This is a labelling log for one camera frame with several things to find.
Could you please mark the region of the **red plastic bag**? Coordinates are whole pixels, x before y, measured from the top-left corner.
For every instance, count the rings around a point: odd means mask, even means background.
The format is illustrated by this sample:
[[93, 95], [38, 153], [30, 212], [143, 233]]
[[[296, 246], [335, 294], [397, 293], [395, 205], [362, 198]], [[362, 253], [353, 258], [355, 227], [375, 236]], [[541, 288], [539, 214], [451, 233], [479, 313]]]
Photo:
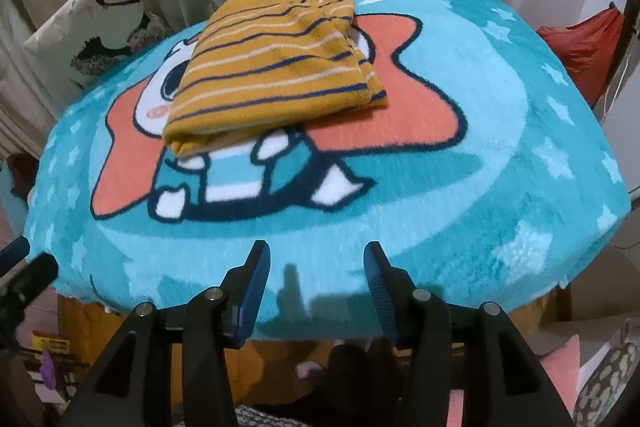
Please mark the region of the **red plastic bag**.
[[591, 107], [604, 93], [624, 21], [624, 14], [611, 3], [576, 25], [537, 29]]

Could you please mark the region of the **cream bird-print cushion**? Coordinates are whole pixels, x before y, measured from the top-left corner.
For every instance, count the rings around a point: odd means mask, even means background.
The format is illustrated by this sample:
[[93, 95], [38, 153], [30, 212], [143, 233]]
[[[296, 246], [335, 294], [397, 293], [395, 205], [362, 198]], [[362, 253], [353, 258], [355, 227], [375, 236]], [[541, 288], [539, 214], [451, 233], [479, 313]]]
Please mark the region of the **cream bird-print cushion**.
[[56, 77], [84, 89], [169, 35], [143, 0], [67, 0], [24, 48]]

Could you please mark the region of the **teal cartoon fleece blanket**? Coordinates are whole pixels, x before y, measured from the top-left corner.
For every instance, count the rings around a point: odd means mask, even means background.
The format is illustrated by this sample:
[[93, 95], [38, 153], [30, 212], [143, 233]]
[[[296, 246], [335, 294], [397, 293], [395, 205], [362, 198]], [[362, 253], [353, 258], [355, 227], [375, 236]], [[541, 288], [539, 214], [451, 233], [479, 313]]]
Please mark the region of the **teal cartoon fleece blanket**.
[[58, 262], [56, 290], [122, 312], [178, 306], [262, 239], [271, 268], [254, 334], [311, 340], [380, 332], [371, 242], [455, 305], [513, 310], [577, 277], [630, 202], [544, 40], [500, 0], [354, 1], [386, 108], [177, 159], [162, 128], [192, 26], [66, 109], [24, 228], [32, 252]]

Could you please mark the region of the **mustard striped knit sweater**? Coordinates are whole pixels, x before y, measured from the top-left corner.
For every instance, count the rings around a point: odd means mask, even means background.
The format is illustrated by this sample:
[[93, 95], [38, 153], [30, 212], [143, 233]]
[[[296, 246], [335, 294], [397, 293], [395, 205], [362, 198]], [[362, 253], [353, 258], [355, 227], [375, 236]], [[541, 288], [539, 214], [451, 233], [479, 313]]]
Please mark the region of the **mustard striped knit sweater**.
[[352, 38], [355, 0], [229, 0], [198, 37], [163, 129], [177, 157], [330, 115], [384, 108]]

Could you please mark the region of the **pink cushion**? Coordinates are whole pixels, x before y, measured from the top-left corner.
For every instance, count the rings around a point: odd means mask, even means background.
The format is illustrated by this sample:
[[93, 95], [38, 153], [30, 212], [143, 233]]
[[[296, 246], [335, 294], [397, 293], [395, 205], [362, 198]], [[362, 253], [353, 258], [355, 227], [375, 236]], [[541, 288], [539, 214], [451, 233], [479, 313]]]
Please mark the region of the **pink cushion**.
[[[573, 335], [562, 347], [552, 350], [540, 359], [555, 390], [568, 413], [573, 413], [578, 392], [576, 385], [580, 363], [580, 339]], [[463, 412], [463, 390], [452, 389], [449, 397], [447, 427], [460, 427]]]

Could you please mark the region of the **grey knit sleeve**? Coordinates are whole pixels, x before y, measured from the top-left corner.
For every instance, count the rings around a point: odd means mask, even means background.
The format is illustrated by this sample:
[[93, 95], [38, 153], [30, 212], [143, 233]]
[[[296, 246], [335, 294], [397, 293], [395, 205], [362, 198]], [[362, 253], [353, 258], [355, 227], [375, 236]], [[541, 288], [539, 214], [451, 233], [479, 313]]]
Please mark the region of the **grey knit sleeve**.
[[[239, 426], [244, 427], [308, 427], [301, 421], [289, 418], [278, 418], [264, 412], [259, 412], [252, 407], [240, 405], [235, 408], [236, 419]], [[178, 403], [172, 407], [171, 421], [173, 426], [185, 426], [183, 404]]]

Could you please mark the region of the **patterned grey bag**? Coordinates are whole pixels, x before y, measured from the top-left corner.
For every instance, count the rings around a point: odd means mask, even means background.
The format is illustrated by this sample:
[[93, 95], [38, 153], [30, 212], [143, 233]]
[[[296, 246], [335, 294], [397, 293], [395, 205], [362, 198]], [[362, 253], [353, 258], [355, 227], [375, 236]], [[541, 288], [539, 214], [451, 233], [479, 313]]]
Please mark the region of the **patterned grey bag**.
[[600, 426], [628, 385], [639, 362], [634, 343], [612, 348], [579, 392], [574, 408], [576, 426]]

